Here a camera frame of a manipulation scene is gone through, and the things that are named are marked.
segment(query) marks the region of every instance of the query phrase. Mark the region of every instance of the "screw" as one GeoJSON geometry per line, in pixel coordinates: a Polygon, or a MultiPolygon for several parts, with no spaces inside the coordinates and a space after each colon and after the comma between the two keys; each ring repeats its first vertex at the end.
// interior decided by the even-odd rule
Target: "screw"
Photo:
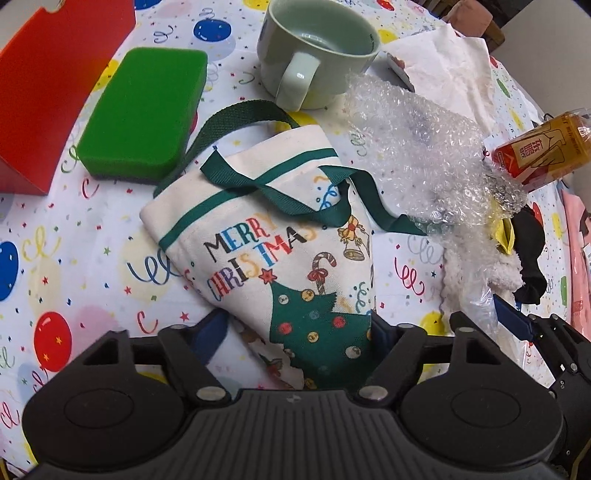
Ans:
{"type": "Polygon", "coordinates": [[[359,396],[366,400],[381,401],[388,396],[388,390],[379,385],[366,385],[359,390],[359,396]]]}
{"type": "Polygon", "coordinates": [[[220,401],[226,396],[226,391],[220,387],[203,387],[197,390],[197,396],[204,401],[220,401]]]}

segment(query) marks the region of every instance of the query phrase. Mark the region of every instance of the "pink cloth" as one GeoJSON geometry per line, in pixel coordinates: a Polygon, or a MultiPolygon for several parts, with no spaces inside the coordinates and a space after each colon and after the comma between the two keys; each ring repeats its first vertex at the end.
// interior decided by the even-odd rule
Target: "pink cloth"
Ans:
{"type": "Polygon", "coordinates": [[[589,243],[589,219],[585,205],[579,197],[562,190],[562,200],[566,211],[569,229],[570,269],[571,269],[571,316],[570,324],[591,339],[591,303],[589,301],[589,270],[583,254],[583,247],[589,243]],[[585,224],[585,235],[582,230],[585,224]]]}

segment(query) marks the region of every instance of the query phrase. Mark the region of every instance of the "table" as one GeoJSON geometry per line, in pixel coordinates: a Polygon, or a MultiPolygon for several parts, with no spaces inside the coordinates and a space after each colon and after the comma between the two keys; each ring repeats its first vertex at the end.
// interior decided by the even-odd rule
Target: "table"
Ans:
{"type": "MultiPolygon", "coordinates": [[[[441,24],[410,0],[340,1],[366,16],[384,43],[441,24]]],[[[0,448],[2,456],[23,471],[33,466],[34,459],[20,426],[22,409],[69,358],[107,330],[153,335],[175,323],[193,325],[210,310],[142,228],[138,212],[151,198],[153,187],[97,181],[75,159],[72,146],[80,139],[109,76],[136,46],[206,51],[210,63],[197,129],[211,114],[232,103],[269,98],[259,80],[255,51],[267,0],[135,0],[135,5],[136,27],[81,111],[49,195],[0,194],[0,242],[16,246],[20,263],[14,288],[0,303],[0,448]],[[35,335],[40,318],[51,319],[55,330],[50,335],[45,331],[35,335]],[[36,345],[43,345],[49,355],[39,358],[36,345]]],[[[510,75],[495,59],[491,63],[498,125],[488,144],[495,145],[528,130],[531,124],[510,75]]],[[[158,122],[158,116],[152,120],[158,122]]],[[[331,109],[300,112],[297,120],[319,123],[342,158],[354,162],[366,154],[363,139],[336,120],[331,109]]],[[[274,129],[273,125],[249,127],[228,135],[217,147],[228,155],[268,138],[274,129]]],[[[555,185],[534,192],[530,200],[537,203],[544,219],[547,247],[540,263],[549,286],[539,307],[524,306],[523,310],[566,317],[570,268],[564,209],[555,185]]],[[[381,264],[390,266],[383,275],[376,275],[377,291],[387,292],[382,298],[378,295],[377,305],[384,310],[392,305],[404,307],[407,322],[442,325],[437,322],[442,251],[425,242],[402,234],[376,236],[374,254],[381,264]],[[421,294],[397,275],[394,258],[424,279],[421,294]]],[[[549,372],[531,346],[524,346],[523,366],[534,378],[548,383],[549,372]]],[[[276,386],[234,330],[209,368],[232,393],[241,387],[276,386]]]]}

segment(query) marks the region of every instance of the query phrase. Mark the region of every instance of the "yellow cloth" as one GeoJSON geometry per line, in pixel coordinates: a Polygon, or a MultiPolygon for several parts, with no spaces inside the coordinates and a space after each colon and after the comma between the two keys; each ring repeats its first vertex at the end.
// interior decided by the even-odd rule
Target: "yellow cloth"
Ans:
{"type": "Polygon", "coordinates": [[[513,224],[508,218],[503,218],[495,222],[494,235],[504,253],[511,255],[515,244],[515,232],[513,224]]]}

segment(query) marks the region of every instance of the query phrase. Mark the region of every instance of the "green bag handle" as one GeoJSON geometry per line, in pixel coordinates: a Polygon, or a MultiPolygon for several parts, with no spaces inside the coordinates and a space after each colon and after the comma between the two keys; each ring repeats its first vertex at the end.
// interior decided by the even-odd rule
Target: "green bag handle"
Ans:
{"type": "MultiPolygon", "coordinates": [[[[172,171],[156,188],[154,197],[170,185],[183,172],[183,170],[205,148],[216,142],[226,134],[239,128],[252,125],[260,121],[285,122],[292,128],[299,127],[284,110],[268,100],[249,100],[236,103],[218,113],[212,115],[203,125],[193,144],[183,157],[182,162],[172,171]]],[[[286,215],[297,217],[301,220],[318,222],[332,227],[342,227],[347,223],[351,215],[348,188],[346,179],[354,183],[363,204],[380,228],[387,232],[409,233],[412,235],[425,235],[406,215],[392,216],[382,203],[374,179],[365,170],[344,166],[322,166],[320,169],[337,186],[340,200],[323,210],[313,210],[304,203],[279,192],[267,185],[265,174],[257,179],[250,179],[235,171],[216,150],[202,165],[201,171],[213,184],[224,189],[245,190],[253,192],[259,190],[271,203],[286,215]]]]}
{"type": "Polygon", "coordinates": [[[154,190],[154,198],[177,180],[185,168],[209,145],[233,131],[264,121],[285,122],[292,128],[300,126],[285,110],[269,100],[248,100],[230,105],[207,119],[179,164],[158,184],[154,190]]]}

